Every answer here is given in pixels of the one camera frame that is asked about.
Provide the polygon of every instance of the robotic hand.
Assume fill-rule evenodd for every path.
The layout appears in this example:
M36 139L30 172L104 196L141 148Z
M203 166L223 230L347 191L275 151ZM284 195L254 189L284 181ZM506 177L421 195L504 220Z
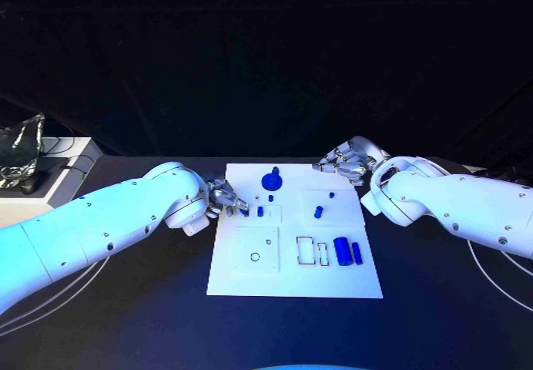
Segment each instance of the robotic hand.
M390 157L369 139L353 137L313 164L337 172L354 186L372 172L362 204L401 226L421 216L438 219L450 233L500 251L533 259L533 190L471 175L452 175L421 157Z
M223 206L248 210L226 180L179 162L0 230L0 314L53 281L144 239L161 221L192 236Z

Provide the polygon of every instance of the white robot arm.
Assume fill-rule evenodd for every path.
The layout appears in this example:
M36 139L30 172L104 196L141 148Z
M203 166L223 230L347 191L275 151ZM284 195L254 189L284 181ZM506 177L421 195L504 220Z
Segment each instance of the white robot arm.
M248 210L225 180L179 162L0 230L0 314L53 281L144 239L161 221L192 236L223 206Z
M362 204L395 224L411 225L421 216L477 243L533 258L533 190L519 184L471 175L452 175L419 157L392 157L362 136L343 143L313 165L337 172L354 186L372 171L370 192Z

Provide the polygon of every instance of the white cable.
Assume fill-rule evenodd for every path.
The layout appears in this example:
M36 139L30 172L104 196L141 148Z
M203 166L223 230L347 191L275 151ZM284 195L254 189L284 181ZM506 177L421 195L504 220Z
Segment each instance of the white cable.
M42 316L39 316L38 318L35 318L33 320L30 320L27 323L16 326L13 329L9 329L9 330L3 331L0 333L0 337L3 337L6 334L12 333L13 331L19 330L20 328L23 328L25 326L27 326L29 324L33 324L33 322L36 322L42 318L45 318L52 312L58 311L66 305L66 303L69 303L69 301L74 299L74 297L81 293L81 291L89 285L89 283L95 279L98 273L102 271L102 268L104 268L105 264L108 263L108 259L110 259L110 257L105 258L105 261L104 261L102 265L99 266L99 269L97 270L95 275L92 275L91 279L87 281L87 283L79 288L79 290L72 294L72 296L69 297L69 299L56 308L53 308L52 310L49 310L45 314L42 314Z
M504 252L501 251L503 255L507 257L509 261L530 275L533 276L533 272L530 272L516 261L514 259L511 258L511 256Z
M84 271L84 274L66 285L66 287L62 289L62 291L50 297L42 304L39 304L29 312L25 312L22 315L16 316L14 319L12 319L9 322L4 322L0 325L0 329L9 326L14 321L19 321L22 318L25 318L27 315L30 315L35 311L40 310L53 300L72 288L75 283L84 278L84 276L89 273L92 268L95 267L97 263L94 263L89 268Z
M533 312L533 308L530 308L529 306L526 306L517 299L514 299L511 297L511 295L500 288L500 285L494 282L494 280L491 279L491 277L488 276L486 270L483 270L483 267L481 267L481 264L480 264L480 261L477 260L477 256L475 256L475 253L474 253L474 249L473 249L473 245L470 244L470 240L467 240L467 243L468 243L468 246L470 246L470 251L473 252L473 257L474 257L474 261L477 263L477 266L480 267L480 270L483 272L483 274L486 275L486 278L488 279L488 281L491 282L491 284L497 287L497 290L527 310L530 310Z

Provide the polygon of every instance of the rectangular slot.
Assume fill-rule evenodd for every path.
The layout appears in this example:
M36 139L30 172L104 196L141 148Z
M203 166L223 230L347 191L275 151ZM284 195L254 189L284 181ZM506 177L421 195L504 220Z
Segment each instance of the rectangular slot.
M330 260L327 259L327 245L326 243L318 243L318 255L320 255L320 265L329 266Z
M311 237L297 237L298 246L298 263L300 264L316 264L314 258L314 244Z

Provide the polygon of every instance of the black curtain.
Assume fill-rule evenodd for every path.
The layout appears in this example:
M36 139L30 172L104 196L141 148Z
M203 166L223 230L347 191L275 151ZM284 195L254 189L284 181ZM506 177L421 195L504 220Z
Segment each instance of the black curtain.
M530 13L491 2L0 5L0 117L124 155L393 155L532 167Z

